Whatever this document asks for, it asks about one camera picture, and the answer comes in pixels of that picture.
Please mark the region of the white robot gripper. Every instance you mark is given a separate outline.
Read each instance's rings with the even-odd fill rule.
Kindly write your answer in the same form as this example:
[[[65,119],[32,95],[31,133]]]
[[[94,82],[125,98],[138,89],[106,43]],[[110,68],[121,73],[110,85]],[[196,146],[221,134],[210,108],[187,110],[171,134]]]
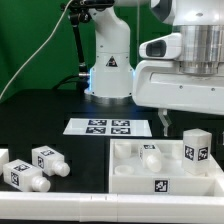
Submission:
[[[167,109],[224,115],[224,74],[184,74],[176,61],[143,60],[136,67],[132,97],[139,106],[159,108],[167,137],[172,124]]]

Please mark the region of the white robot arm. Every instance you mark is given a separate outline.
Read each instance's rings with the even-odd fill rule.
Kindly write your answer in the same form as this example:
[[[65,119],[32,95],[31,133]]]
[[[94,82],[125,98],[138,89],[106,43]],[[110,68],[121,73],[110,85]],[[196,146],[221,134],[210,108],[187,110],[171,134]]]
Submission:
[[[224,115],[224,0],[115,0],[117,7],[147,4],[172,31],[136,46],[130,65],[130,28],[112,7],[90,10],[96,61],[88,99],[102,104],[132,99],[138,106]]]

